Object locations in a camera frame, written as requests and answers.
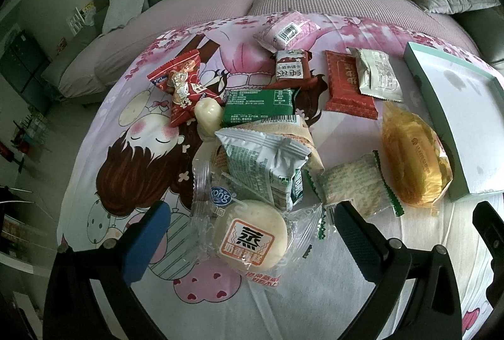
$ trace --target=round cake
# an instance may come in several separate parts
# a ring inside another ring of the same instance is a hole
[[[263,271],[275,266],[287,250],[287,225],[271,205],[235,202],[215,221],[214,247],[231,267]]]

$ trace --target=pink snack package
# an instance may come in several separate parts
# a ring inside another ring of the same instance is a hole
[[[279,50],[300,49],[297,43],[318,29],[320,26],[299,12],[293,11],[256,33],[254,38],[262,47],[275,53]]]

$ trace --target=pink cheek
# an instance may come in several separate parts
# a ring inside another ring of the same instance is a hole
[[[167,140],[174,140],[178,137],[178,127],[171,127],[170,123],[163,126],[161,132]]]
[[[144,128],[145,128],[145,121],[144,120],[139,120],[139,121],[135,122],[135,124],[133,124],[131,126],[131,128],[129,129],[129,133],[131,135],[136,135],[140,131],[142,131]]]

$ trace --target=blue oval logo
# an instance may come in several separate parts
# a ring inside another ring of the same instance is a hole
[[[232,196],[229,191],[223,187],[212,187],[212,201],[218,207],[229,205],[232,201]]]

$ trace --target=metal screw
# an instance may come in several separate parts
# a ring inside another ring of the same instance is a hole
[[[65,253],[68,250],[69,246],[66,242],[63,242],[60,246],[58,246],[58,253]]]
[[[440,255],[445,255],[448,253],[448,251],[446,250],[446,248],[442,245],[436,245],[436,251],[440,254]]]
[[[394,249],[401,249],[403,247],[403,243],[397,238],[390,239],[389,245]]]
[[[105,249],[113,249],[116,243],[117,243],[116,239],[108,238],[105,242],[103,242],[103,247]]]

